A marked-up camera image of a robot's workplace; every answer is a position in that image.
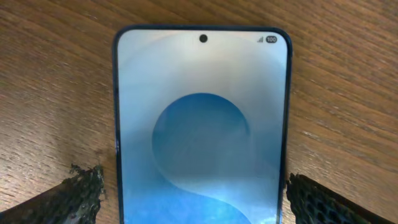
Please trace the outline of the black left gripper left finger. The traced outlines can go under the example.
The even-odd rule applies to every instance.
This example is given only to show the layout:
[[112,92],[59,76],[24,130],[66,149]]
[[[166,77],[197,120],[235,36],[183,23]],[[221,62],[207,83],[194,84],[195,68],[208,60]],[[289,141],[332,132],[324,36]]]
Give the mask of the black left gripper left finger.
[[96,222],[105,194],[101,165],[87,170],[72,164],[71,178],[1,212],[1,224],[89,224]]

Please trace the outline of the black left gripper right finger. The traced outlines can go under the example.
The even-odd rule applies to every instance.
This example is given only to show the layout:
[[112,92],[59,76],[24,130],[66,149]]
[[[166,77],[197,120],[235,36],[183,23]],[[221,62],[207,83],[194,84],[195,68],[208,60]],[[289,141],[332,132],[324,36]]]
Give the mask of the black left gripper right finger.
[[302,174],[290,174],[286,195],[299,224],[394,224]]

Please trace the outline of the blue smartphone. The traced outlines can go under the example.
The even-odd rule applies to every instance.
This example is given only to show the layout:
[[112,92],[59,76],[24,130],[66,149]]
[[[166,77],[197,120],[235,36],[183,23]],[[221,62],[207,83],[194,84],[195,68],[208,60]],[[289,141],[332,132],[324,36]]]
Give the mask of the blue smartphone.
[[286,31],[138,24],[112,51],[121,223],[280,223]]

